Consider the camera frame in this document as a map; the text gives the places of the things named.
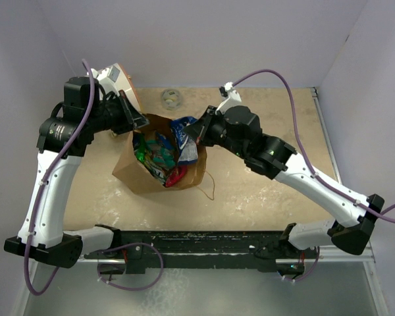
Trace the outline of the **blue chips bag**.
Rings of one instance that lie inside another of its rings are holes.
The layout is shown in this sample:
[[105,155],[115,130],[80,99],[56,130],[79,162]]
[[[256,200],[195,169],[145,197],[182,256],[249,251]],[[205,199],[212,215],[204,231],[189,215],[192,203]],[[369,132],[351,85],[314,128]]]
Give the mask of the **blue chips bag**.
[[182,117],[172,120],[170,123],[170,128],[178,147],[179,158],[177,163],[179,165],[191,165],[198,160],[196,143],[184,131],[185,127],[195,121],[196,119],[194,117]]

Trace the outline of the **teal snack packet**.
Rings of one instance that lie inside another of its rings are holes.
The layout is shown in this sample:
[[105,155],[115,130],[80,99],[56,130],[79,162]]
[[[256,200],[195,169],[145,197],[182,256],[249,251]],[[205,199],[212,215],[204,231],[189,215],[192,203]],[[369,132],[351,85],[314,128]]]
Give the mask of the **teal snack packet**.
[[170,170],[176,166],[174,154],[171,150],[159,145],[151,146],[152,161],[163,169]]

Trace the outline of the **red snack packet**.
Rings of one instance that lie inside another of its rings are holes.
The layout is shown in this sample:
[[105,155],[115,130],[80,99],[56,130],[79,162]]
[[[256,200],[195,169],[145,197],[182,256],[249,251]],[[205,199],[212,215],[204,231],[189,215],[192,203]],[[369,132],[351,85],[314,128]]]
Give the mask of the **red snack packet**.
[[187,166],[186,165],[179,165],[171,171],[168,175],[167,179],[165,180],[165,187],[170,188],[177,184],[187,173]]

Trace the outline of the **brown paper bag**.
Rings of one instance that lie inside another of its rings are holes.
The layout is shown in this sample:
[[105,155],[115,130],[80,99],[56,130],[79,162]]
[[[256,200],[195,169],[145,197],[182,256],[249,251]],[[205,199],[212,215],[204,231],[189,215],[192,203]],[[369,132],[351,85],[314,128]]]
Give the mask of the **brown paper bag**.
[[126,145],[113,169],[113,176],[135,194],[148,194],[167,190],[185,190],[198,186],[203,180],[207,152],[202,145],[197,145],[198,160],[187,166],[187,173],[177,184],[170,188],[165,187],[165,180],[173,170],[166,170],[156,165],[153,161],[148,165],[140,163],[134,150],[140,145],[146,145],[151,153],[151,146],[159,145],[171,150],[174,154],[176,166],[179,158],[176,140],[170,128],[172,119],[154,114],[146,114],[149,124],[143,128],[135,128],[128,133]]

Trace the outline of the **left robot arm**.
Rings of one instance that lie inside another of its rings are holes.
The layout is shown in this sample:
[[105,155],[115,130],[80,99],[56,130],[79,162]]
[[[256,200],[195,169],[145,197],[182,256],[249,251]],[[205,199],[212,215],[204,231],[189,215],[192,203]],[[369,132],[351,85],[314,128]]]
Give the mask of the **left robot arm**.
[[97,224],[75,232],[63,230],[74,175],[96,133],[124,134],[148,125],[128,77],[73,77],[64,84],[64,99],[40,126],[36,183],[24,224],[7,238],[4,250],[54,267],[70,268],[81,255],[99,250],[108,258],[122,251],[120,231]]

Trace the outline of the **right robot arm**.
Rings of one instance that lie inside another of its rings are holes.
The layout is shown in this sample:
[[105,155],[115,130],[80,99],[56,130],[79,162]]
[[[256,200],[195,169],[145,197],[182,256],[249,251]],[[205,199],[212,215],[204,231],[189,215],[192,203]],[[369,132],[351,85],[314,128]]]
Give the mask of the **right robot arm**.
[[184,132],[199,145],[227,149],[254,173],[295,189],[332,215],[331,220],[289,224],[279,243],[284,256],[295,257],[307,248],[329,245],[352,255],[363,253],[383,207],[382,197],[359,194],[318,169],[310,169],[293,146],[264,134],[259,117],[245,106],[223,114],[210,106]]

